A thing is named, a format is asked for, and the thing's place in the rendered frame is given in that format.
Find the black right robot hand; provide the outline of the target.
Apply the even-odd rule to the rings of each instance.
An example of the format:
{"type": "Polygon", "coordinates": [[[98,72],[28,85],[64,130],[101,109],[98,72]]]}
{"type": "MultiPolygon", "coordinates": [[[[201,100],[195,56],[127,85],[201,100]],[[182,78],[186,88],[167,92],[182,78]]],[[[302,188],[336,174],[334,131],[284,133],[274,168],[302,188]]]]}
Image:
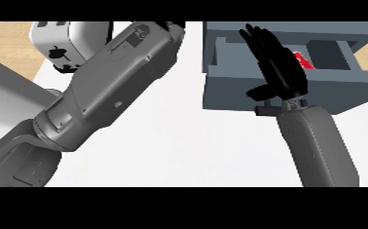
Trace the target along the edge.
{"type": "Polygon", "coordinates": [[[305,70],[291,50],[282,45],[274,33],[259,26],[246,25],[238,31],[250,51],[266,84],[247,91],[247,96],[262,101],[278,96],[282,100],[308,94],[305,70]]]}

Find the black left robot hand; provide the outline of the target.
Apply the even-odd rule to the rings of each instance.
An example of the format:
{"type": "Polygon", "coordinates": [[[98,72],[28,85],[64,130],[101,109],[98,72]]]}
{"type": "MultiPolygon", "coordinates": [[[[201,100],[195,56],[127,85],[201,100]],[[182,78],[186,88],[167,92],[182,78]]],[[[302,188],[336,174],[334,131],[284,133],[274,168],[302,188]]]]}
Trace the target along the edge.
{"type": "Polygon", "coordinates": [[[180,36],[185,34],[183,21],[155,21],[152,23],[152,31],[155,34],[166,34],[167,36],[180,36]]]}

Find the red can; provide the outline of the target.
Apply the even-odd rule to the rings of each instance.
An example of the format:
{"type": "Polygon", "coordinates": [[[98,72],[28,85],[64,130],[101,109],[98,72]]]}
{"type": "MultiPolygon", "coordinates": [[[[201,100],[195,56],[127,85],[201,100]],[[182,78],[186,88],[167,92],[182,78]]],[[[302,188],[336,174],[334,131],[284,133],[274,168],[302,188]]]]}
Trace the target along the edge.
{"type": "Polygon", "coordinates": [[[315,66],[312,64],[312,61],[303,56],[302,52],[294,52],[294,57],[299,61],[299,64],[300,66],[305,68],[305,69],[314,69],[315,66]]]}

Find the blue-grey open drawer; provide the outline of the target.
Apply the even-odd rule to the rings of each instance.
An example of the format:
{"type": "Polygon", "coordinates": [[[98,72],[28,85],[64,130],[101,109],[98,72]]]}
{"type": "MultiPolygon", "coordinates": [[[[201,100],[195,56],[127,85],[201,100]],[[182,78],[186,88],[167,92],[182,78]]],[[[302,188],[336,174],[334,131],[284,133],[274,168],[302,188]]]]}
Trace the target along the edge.
{"type": "MultiPolygon", "coordinates": [[[[238,31],[244,21],[203,23],[203,70],[212,77],[260,78],[254,55],[238,31]]],[[[355,53],[368,45],[368,21],[253,21],[308,61],[306,72],[361,73],[355,53]]]]}

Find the blue-grey drawer front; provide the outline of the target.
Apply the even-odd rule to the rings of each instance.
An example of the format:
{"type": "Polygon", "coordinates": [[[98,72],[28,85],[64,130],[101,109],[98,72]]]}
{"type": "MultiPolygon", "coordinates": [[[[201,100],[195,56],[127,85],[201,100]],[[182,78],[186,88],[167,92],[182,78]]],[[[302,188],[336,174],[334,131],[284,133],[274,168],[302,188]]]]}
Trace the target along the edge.
{"type": "MultiPolygon", "coordinates": [[[[333,115],[368,102],[368,71],[306,69],[309,105],[321,105],[333,115]]],[[[253,111],[262,105],[246,92],[266,84],[262,73],[251,77],[207,76],[203,108],[253,111]]]]}

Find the silver toaster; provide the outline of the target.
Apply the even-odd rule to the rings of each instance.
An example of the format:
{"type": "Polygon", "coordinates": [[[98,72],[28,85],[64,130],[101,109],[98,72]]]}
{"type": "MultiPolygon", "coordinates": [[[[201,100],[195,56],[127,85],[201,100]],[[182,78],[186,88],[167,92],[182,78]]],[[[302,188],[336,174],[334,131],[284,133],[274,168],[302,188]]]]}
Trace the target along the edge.
{"type": "Polygon", "coordinates": [[[55,69],[68,74],[110,43],[113,31],[111,21],[36,21],[28,39],[55,69]]]}

